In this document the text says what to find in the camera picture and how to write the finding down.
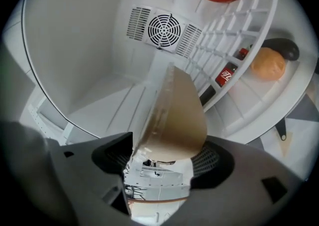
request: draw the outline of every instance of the fan vent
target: fan vent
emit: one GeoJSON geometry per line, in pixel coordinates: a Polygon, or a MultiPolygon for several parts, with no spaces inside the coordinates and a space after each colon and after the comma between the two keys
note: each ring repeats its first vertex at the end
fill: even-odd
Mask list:
{"type": "Polygon", "coordinates": [[[126,33],[129,38],[139,41],[142,40],[150,12],[151,10],[148,8],[136,7],[132,9],[126,33]]]}
{"type": "Polygon", "coordinates": [[[169,47],[175,44],[180,37],[180,25],[170,15],[159,15],[149,24],[149,37],[159,47],[169,47]]]}
{"type": "Polygon", "coordinates": [[[200,29],[189,24],[184,33],[182,40],[180,41],[176,54],[188,58],[200,34],[201,34],[200,29]]]}

